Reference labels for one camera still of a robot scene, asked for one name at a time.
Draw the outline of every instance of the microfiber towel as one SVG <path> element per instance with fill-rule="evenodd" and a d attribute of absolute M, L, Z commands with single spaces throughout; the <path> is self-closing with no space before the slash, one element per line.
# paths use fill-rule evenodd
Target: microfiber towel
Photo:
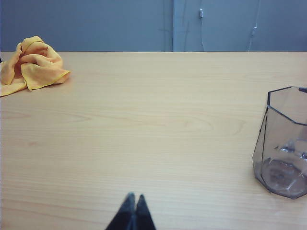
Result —
<path fill-rule="evenodd" d="M 1 63 L 1 96 L 63 83 L 70 71 L 62 67 L 62 58 L 40 37 L 26 38 L 11 59 Z"/>

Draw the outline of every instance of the gray wall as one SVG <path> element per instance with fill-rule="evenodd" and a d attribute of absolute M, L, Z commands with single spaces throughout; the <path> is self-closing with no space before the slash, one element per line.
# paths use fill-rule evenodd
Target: gray wall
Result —
<path fill-rule="evenodd" d="M 0 7 L 2 51 L 33 35 L 58 51 L 202 51 L 201 33 L 205 51 L 307 51 L 307 0 L 1 0 Z"/>
<path fill-rule="evenodd" d="M 172 0 L 1 0 L 1 50 L 39 35 L 58 51 L 171 51 Z"/>
<path fill-rule="evenodd" d="M 307 0 L 175 0 L 174 7 L 175 51 L 203 50 L 200 8 L 206 51 L 307 51 Z"/>

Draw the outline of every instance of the table surface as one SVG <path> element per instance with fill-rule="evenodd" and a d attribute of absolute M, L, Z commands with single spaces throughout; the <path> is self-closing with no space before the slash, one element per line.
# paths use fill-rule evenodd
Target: table surface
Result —
<path fill-rule="evenodd" d="M 3 230 L 102 230 L 130 191 L 158 230 L 307 228 L 307 196 L 252 168 L 267 91 L 306 86 L 307 53 L 60 55 L 67 82 L 1 98 Z"/>

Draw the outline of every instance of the wooden table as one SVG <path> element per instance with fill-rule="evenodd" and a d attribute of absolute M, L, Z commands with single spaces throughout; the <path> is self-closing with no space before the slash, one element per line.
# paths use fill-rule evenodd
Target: wooden table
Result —
<path fill-rule="evenodd" d="M 158 230 L 307 228 L 307 196 L 252 169 L 267 91 L 306 86 L 307 53 L 60 54 L 66 83 L 1 98 L 3 230 L 103 230 L 129 191 Z"/>

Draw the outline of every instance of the white wire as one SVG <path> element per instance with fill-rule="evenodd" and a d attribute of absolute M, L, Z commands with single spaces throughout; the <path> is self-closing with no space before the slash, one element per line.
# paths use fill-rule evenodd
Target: white wire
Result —
<path fill-rule="evenodd" d="M 255 21 L 255 26 L 254 26 L 254 28 L 256 28 L 256 29 L 257 29 L 257 27 L 258 27 L 258 19 L 259 19 L 260 5 L 261 5 L 261 0 L 258 0 L 256 21 Z M 252 41 L 253 41 L 253 36 L 250 36 L 250 37 L 249 37 L 248 52 L 250 51 L 250 48 L 251 48 L 251 45 L 252 45 Z"/>
<path fill-rule="evenodd" d="M 202 18 L 201 18 L 201 46 L 202 46 L 202 50 L 205 51 L 205 47 L 203 45 L 203 38 L 202 38 Z"/>

